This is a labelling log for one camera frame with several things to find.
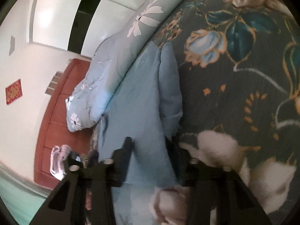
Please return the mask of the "light blue garment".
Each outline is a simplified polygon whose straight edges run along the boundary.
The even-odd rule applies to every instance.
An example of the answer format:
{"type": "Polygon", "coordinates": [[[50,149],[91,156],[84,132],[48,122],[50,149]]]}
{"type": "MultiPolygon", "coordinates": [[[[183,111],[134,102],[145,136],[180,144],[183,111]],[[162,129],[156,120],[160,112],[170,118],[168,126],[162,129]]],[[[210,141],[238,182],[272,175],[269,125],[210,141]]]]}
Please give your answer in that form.
{"type": "Polygon", "coordinates": [[[149,43],[132,64],[102,115],[101,160],[134,142],[127,179],[113,188],[117,224],[154,224],[149,211],[157,188],[177,183],[166,141],[177,134],[183,115],[179,72],[172,43],[149,43]]]}

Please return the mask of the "silver crumpled bag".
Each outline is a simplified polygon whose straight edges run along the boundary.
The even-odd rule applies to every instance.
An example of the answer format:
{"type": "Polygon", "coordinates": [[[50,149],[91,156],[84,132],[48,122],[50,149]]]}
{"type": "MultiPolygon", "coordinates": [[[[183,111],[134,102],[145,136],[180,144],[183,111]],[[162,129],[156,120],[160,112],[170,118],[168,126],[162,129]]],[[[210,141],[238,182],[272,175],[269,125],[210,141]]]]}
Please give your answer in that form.
{"type": "Polygon", "coordinates": [[[50,154],[50,174],[58,179],[63,180],[66,175],[64,168],[64,161],[67,159],[71,152],[71,147],[69,145],[55,145],[50,154]]]}

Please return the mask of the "red wall decoration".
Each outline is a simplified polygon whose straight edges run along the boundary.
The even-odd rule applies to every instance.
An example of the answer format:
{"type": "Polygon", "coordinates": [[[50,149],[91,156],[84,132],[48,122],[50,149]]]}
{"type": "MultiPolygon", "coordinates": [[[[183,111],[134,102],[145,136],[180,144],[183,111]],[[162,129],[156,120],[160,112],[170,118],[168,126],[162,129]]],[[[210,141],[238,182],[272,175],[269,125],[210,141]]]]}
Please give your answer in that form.
{"type": "Polygon", "coordinates": [[[20,97],[22,97],[22,87],[21,79],[18,79],[6,87],[6,104],[9,105],[20,97]]]}

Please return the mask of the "light blue daisy quilt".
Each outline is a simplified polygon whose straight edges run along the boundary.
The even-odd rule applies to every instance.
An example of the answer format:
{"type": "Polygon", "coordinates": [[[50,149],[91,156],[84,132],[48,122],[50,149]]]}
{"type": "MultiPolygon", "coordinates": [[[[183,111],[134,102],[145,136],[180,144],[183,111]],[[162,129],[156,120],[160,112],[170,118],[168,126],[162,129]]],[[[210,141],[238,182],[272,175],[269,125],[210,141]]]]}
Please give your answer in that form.
{"type": "Polygon", "coordinates": [[[70,132],[99,122],[139,52],[181,1],[145,0],[120,31],[98,46],[85,77],[65,100],[70,132]]]}

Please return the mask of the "white wardrobe with black stripe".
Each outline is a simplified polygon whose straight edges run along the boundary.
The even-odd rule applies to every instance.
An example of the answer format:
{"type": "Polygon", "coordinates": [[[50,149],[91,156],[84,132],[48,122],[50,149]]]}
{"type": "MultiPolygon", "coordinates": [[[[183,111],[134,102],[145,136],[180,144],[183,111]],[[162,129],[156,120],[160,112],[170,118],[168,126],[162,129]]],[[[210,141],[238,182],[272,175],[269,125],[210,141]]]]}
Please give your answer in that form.
{"type": "Polygon", "coordinates": [[[34,0],[31,41],[91,57],[145,0],[34,0]]]}

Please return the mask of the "dark floral bed blanket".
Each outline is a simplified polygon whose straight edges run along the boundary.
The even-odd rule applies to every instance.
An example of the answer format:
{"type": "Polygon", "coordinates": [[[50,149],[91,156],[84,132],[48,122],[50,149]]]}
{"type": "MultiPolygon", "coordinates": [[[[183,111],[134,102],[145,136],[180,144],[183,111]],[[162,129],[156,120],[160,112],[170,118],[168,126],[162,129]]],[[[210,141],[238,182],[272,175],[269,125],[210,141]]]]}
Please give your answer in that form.
{"type": "Polygon", "coordinates": [[[271,224],[299,224],[299,26],[282,0],[181,0],[151,37],[172,43],[175,142],[240,175],[271,224]]]}

